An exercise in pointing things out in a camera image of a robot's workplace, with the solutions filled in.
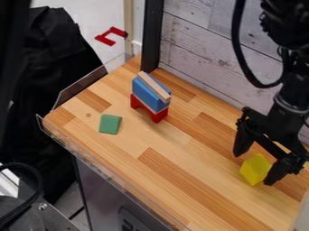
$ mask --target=black pole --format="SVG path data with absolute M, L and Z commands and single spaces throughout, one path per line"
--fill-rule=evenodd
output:
M 160 60 L 164 0 L 145 1 L 142 66 L 144 72 L 154 71 Z

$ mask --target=robotic arm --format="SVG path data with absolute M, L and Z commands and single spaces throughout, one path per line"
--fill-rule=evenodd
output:
M 268 115 L 245 107 L 238 120 L 234 154 L 239 157 L 257 142 L 277 158 L 264 180 L 273 185 L 287 174 L 298 174 L 309 161 L 308 151 L 298 139 L 303 125 L 309 126 L 309 1 L 262 0 L 260 16 L 264 32 L 279 45 L 283 71 L 274 83 L 259 81 L 249 68 L 241 50 L 239 28 L 246 0 L 237 0 L 232 21 L 232 44 L 239 65 L 248 81 L 257 88 L 272 88 L 283 84 L 274 96 L 274 105 Z M 283 151 L 282 144 L 290 153 Z

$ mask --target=red block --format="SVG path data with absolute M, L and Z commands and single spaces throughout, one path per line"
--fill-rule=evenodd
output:
M 141 102 L 134 94 L 131 94 L 131 107 L 133 109 L 137 109 L 138 107 L 142 107 L 144 110 L 147 111 L 147 113 L 151 116 L 152 120 L 158 124 L 161 120 L 167 117 L 168 115 L 168 107 L 159 112 L 158 114 L 153 113 L 147 106 L 144 105 L 143 102 Z

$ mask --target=black bag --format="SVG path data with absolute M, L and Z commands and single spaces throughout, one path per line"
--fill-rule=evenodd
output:
M 61 90 L 102 63 L 62 8 L 30 9 L 23 55 L 0 162 L 35 167 L 53 203 L 75 180 L 74 170 L 70 154 L 40 131 L 35 115 L 46 116 Z

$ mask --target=stacked blocks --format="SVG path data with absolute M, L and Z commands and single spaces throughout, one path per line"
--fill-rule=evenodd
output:
M 138 75 L 133 79 L 131 107 L 142 107 L 155 123 L 159 123 L 168 115 L 172 91 L 149 74 L 140 72 Z M 161 90 L 166 93 L 165 96 L 160 95 Z

